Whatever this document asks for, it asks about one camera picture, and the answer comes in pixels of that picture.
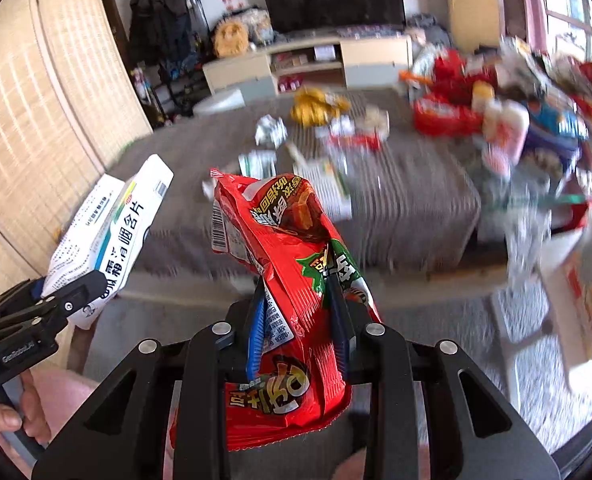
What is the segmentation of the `person's left hand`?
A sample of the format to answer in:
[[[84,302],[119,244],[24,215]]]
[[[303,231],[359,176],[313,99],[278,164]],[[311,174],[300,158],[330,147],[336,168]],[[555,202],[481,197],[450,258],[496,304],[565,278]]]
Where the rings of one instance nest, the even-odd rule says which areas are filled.
[[[20,397],[20,409],[23,414],[19,415],[14,408],[0,404],[0,445],[11,458],[19,458],[19,454],[2,437],[4,432],[23,429],[29,437],[35,438],[40,444],[47,444],[52,436],[38,390],[34,384],[34,376],[30,370],[25,370],[19,375],[19,378],[23,386],[23,394]]]

